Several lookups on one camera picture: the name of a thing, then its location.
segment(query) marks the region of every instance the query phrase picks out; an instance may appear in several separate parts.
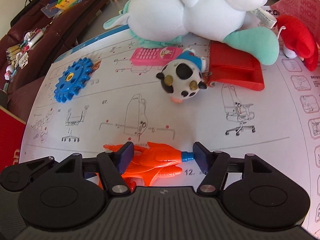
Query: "gray floor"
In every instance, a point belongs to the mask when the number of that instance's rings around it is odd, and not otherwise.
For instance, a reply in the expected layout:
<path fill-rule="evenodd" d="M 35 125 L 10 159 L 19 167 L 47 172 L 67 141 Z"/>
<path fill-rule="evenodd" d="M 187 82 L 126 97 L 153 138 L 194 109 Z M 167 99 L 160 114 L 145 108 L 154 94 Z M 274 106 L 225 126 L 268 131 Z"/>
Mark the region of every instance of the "gray floor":
<path fill-rule="evenodd" d="M 129 0 L 118 0 L 116 3 L 110 0 L 110 2 L 101 9 L 102 13 L 81 33 L 81 35 L 78 37 L 78 42 L 85 42 L 101 33 L 104 33 L 106 30 L 103 29 L 103 24 L 107 20 L 119 15 L 119 11 L 123 9 L 127 1 Z M 278 0 L 268 0 L 266 5 L 272 5 L 276 1 Z"/>

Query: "instruction sheet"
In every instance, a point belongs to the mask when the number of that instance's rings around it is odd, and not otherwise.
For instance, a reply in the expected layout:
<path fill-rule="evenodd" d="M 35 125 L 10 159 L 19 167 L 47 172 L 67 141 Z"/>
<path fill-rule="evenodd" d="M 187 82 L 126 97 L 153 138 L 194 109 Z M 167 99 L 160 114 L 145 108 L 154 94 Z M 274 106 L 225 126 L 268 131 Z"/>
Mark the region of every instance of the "instruction sheet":
<path fill-rule="evenodd" d="M 200 141 L 210 151 L 232 157 L 255 153 L 308 192 L 311 206 L 303 226 L 319 237 L 320 67 L 308 71 L 299 58 L 285 57 L 280 45 L 276 63 L 262 66 L 263 91 L 216 83 L 176 104 L 156 78 L 162 66 L 131 64 L 138 42 L 128 30 L 97 39 L 52 64 L 27 123 L 20 162 L 49 155 L 60 162 L 74 152 L 95 157 L 104 144 L 126 141 L 167 143 L 181 151 L 192 151 Z M 191 33 L 180 47 L 209 57 L 209 40 Z M 71 101 L 57 103 L 53 91 L 58 78 L 82 57 L 94 62 L 91 79 Z M 195 161 L 180 167 L 182 174 L 157 179 L 154 185 L 197 188 L 204 174 Z M 238 179 L 232 174 L 227 184 Z"/>

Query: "red plush toy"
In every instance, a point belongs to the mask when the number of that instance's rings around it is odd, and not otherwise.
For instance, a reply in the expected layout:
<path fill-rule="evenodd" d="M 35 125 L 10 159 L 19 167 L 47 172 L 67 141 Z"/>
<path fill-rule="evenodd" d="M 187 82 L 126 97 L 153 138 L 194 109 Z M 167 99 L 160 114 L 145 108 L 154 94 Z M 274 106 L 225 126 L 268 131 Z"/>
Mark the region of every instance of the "red plush toy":
<path fill-rule="evenodd" d="M 284 42 L 284 54 L 288 58 L 304 58 L 304 65 L 314 71 L 318 64 L 318 48 L 309 29 L 296 17 L 280 15 L 277 27 Z"/>

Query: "gray ribbed surface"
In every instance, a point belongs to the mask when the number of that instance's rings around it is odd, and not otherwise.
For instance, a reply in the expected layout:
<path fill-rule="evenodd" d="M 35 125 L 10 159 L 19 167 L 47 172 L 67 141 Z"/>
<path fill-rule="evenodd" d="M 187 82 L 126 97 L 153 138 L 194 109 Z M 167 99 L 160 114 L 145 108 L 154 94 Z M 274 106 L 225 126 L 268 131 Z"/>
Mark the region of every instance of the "gray ribbed surface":
<path fill-rule="evenodd" d="M 7 191 L 0 185 L 0 232 L 8 240 L 26 227 L 18 211 L 19 194 Z"/>
<path fill-rule="evenodd" d="M 115 198 L 91 225 L 70 232 L 27 228 L 15 240 L 307 240 L 295 227 L 258 232 L 231 220 L 213 198 L 199 197 L 191 187 L 137 187 L 129 197 Z"/>

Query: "toy gear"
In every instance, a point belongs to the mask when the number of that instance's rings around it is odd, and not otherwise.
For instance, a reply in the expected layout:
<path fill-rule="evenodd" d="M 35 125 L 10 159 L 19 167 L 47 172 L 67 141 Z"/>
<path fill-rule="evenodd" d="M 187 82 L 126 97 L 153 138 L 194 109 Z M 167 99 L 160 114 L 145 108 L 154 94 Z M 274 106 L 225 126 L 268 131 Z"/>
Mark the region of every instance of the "toy gear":
<path fill-rule="evenodd" d="M 80 58 L 65 70 L 59 78 L 54 90 L 54 98 L 57 102 L 64 103 L 71 100 L 73 95 L 77 95 L 81 88 L 84 88 L 84 82 L 89 80 L 89 73 L 92 70 L 92 60 L 89 58 Z"/>

